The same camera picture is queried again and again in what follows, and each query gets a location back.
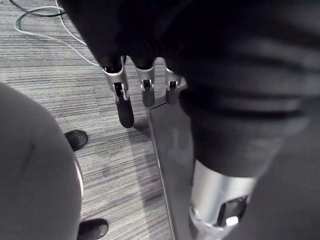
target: black shoe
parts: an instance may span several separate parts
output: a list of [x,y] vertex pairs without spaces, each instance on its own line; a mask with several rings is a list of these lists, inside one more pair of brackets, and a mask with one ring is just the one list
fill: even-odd
[[107,234],[109,230],[107,220],[103,218],[80,222],[76,240],[97,240]]
[[73,151],[82,149],[88,142],[88,136],[85,131],[73,130],[64,134]]

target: black cable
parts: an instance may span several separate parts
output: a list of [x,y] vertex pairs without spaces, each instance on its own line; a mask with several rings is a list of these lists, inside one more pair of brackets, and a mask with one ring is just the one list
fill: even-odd
[[60,13],[55,13],[55,14],[50,14],[50,15],[46,15],[46,14],[38,14],[38,13],[35,13],[35,12],[32,12],[32,11],[29,11],[25,8],[23,8],[22,6],[19,6],[18,4],[16,4],[13,0],[9,0],[10,3],[12,3],[13,5],[15,5],[18,9],[28,13],[28,14],[32,14],[34,16],[37,16],[37,17],[43,17],[43,18],[52,18],[52,17],[57,17],[57,16],[61,16],[63,14],[65,14],[65,12],[60,12]]

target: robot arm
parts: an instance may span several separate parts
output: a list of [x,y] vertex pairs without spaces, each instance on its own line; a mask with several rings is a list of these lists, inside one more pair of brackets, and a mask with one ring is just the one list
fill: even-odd
[[320,7],[253,0],[60,4],[101,65],[124,127],[134,119],[123,56],[136,65],[147,107],[155,99],[155,58],[165,58],[168,102],[186,79],[180,104],[191,119],[195,158],[190,228],[197,240],[224,238],[283,141],[306,125],[301,101],[320,93],[318,66],[304,60],[319,28],[302,21]]

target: robotic finger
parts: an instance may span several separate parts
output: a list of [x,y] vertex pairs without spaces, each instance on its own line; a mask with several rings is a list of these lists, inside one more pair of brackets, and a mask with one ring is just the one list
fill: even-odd
[[142,91],[142,101],[149,108],[155,104],[155,60],[131,58],[135,64],[138,81]]
[[131,128],[135,119],[130,101],[124,57],[110,59],[109,64],[102,67],[102,71],[108,81],[110,90],[114,93],[121,125],[125,128]]
[[175,74],[171,68],[169,61],[166,61],[165,67],[165,101],[173,105],[178,97],[178,88],[182,82],[182,77]]

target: striped carpet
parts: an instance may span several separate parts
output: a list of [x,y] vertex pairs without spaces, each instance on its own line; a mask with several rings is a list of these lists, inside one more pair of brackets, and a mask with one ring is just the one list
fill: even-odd
[[[17,3],[29,9],[54,5],[53,0]],[[127,60],[126,71],[135,126],[125,129],[102,71],[67,46],[16,32],[13,22],[19,14],[8,0],[0,1],[0,81],[42,104],[64,132],[81,129],[88,133],[88,145],[76,153],[84,176],[81,218],[106,218],[110,230],[105,240],[172,239],[132,62]],[[65,40],[93,60],[87,47],[63,29],[58,17],[27,16],[21,26]],[[158,59],[155,94],[160,97],[164,92],[164,64]]]

